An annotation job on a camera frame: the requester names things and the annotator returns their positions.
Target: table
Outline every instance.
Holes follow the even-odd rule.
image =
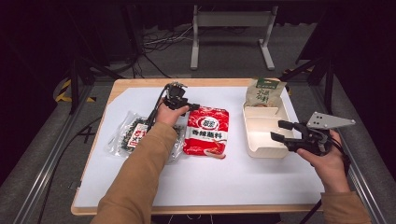
[[[315,170],[306,161],[299,158],[295,153],[290,153],[285,159],[280,160],[250,158],[246,152],[247,140],[243,135],[240,136],[240,133],[244,130],[240,130],[238,127],[243,125],[242,103],[245,100],[249,78],[182,78],[177,81],[188,86],[185,97],[189,98],[189,102],[201,105],[213,106],[211,99],[216,97],[214,95],[206,98],[205,95],[204,97],[203,95],[197,96],[195,94],[197,90],[205,90],[206,93],[210,93],[213,88],[216,88],[219,89],[218,97],[222,96],[222,92],[229,90],[226,93],[226,97],[229,98],[223,99],[221,97],[216,101],[219,102],[221,108],[226,106],[226,109],[230,112],[229,141],[226,147],[227,158],[218,161],[208,157],[185,155],[187,158],[165,166],[160,176],[159,191],[154,200],[153,215],[298,212],[309,211],[312,208],[313,204],[319,200],[319,193],[323,191],[323,187]],[[106,160],[111,162],[111,165],[101,162],[100,166],[95,166],[95,161],[92,161],[92,158],[98,158],[98,153],[105,154],[102,148],[97,147],[103,144],[103,141],[108,140],[108,136],[105,136],[105,139],[103,136],[105,127],[117,127],[118,125],[117,123],[109,123],[110,120],[117,119],[118,116],[109,118],[108,115],[114,112],[115,107],[118,111],[124,111],[128,107],[122,97],[125,97],[124,94],[129,94],[128,92],[131,91],[148,90],[147,92],[152,92],[152,96],[150,96],[152,104],[149,104],[147,100],[144,101],[149,108],[153,107],[161,89],[169,82],[169,79],[120,79],[115,82],[81,178],[81,188],[77,191],[71,208],[73,214],[81,216],[96,213],[96,204],[103,196],[97,194],[106,192],[105,189],[100,189],[100,185],[107,185],[108,188],[112,182],[111,178],[115,177],[123,162],[120,158],[107,158]],[[105,172],[96,170],[96,168],[101,169],[104,166],[106,167]],[[203,176],[202,174],[208,173],[197,174],[197,172],[194,172],[198,169],[205,172],[210,171],[211,175]],[[95,181],[102,183],[92,183],[91,180],[85,179],[88,175],[92,176],[92,170],[101,174]],[[190,170],[190,172],[185,175],[186,173],[182,174],[181,170]],[[107,179],[110,181],[103,182],[106,179],[106,173],[112,173],[114,176]],[[219,176],[225,176],[226,178],[215,181]],[[91,186],[87,186],[86,181],[91,181]],[[203,192],[200,191],[199,186],[205,181],[210,181],[209,183],[206,182],[210,190]],[[185,189],[179,189],[179,187],[189,187],[195,193],[191,194],[188,190],[184,192]],[[216,194],[213,195],[211,192],[224,194],[217,197]],[[95,197],[96,204],[88,203],[90,197],[83,194],[91,194],[90,197]]]

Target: sleeve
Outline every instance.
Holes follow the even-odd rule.
[[[98,204],[92,223],[150,223],[151,206],[160,173],[177,133],[167,124],[155,123],[121,166],[114,182]]]
[[[321,200],[324,219],[327,224],[371,223],[369,214],[355,191],[322,193]]]

